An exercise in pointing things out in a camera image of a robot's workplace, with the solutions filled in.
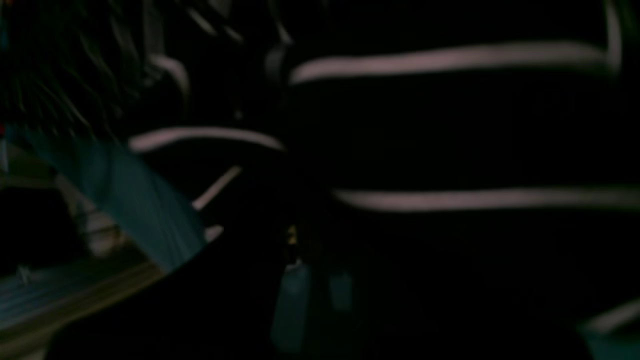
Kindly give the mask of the teal tablecloth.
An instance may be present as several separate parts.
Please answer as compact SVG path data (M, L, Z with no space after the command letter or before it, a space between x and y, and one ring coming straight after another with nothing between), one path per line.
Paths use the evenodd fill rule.
M191 203L126 146L49 137L16 126L8 126L6 134L109 215L164 273L181 268L206 247L204 226Z

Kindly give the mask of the navy white striped t-shirt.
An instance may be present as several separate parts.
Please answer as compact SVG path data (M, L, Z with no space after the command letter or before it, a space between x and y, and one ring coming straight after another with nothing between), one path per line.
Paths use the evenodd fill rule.
M48 360L637 360L637 0L3 0L1 122L206 247Z

